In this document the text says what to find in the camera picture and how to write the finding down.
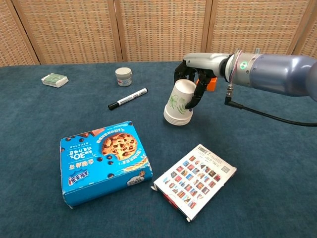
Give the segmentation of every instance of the picture card box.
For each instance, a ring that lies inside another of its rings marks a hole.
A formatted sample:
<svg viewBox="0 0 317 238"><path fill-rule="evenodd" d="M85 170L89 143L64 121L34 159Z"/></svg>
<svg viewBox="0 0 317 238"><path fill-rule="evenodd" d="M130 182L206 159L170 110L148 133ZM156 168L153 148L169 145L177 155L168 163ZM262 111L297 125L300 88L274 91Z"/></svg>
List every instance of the picture card box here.
<svg viewBox="0 0 317 238"><path fill-rule="evenodd" d="M60 140L62 196L74 207L152 178L131 121Z"/></svg>
<svg viewBox="0 0 317 238"><path fill-rule="evenodd" d="M236 170L199 144L155 180L151 188L161 191L191 222Z"/></svg>

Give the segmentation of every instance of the white paper cup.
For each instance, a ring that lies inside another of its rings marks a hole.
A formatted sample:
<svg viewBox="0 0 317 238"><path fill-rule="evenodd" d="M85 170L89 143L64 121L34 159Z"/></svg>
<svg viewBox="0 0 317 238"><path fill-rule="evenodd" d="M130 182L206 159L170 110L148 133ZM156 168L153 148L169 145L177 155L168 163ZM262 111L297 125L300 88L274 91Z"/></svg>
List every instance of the white paper cup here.
<svg viewBox="0 0 317 238"><path fill-rule="evenodd" d="M196 89L196 84L188 79L176 81L169 100L164 108L164 118L173 125L185 125L192 118L193 110L185 109Z"/></svg>
<svg viewBox="0 0 317 238"><path fill-rule="evenodd" d="M130 68L118 68L115 71L115 76L119 86L126 87L132 83L132 71Z"/></svg>

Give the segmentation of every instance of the black marker cap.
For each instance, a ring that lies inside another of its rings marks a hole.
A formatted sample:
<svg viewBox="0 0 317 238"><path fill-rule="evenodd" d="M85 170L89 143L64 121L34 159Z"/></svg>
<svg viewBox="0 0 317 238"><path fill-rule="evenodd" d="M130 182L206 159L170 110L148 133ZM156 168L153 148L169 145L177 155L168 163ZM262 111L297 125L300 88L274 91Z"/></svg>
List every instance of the black marker cap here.
<svg viewBox="0 0 317 238"><path fill-rule="evenodd" d="M109 108L109 110L113 110L119 106L120 106L119 103L115 102L115 103L111 103L110 105L108 105L108 108Z"/></svg>

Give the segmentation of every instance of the white jar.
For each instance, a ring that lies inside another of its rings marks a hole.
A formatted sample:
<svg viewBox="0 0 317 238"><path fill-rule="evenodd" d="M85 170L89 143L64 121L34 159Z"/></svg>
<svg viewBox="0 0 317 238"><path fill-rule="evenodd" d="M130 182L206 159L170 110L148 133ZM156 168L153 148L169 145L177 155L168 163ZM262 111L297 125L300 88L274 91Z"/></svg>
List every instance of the white jar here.
<svg viewBox="0 0 317 238"><path fill-rule="evenodd" d="M118 68L115 71L115 76L119 86L126 87L132 83L132 71L130 68Z"/></svg>

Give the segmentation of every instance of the cookie image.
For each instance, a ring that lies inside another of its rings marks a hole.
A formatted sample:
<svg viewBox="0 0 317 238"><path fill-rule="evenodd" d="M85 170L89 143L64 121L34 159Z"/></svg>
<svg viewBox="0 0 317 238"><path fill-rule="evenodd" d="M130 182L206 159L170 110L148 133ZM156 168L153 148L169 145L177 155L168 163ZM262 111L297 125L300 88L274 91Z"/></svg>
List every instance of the cookie image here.
<svg viewBox="0 0 317 238"><path fill-rule="evenodd" d="M129 158L137 149L136 139L128 133L118 133L104 140L103 154L115 154L118 160Z"/></svg>

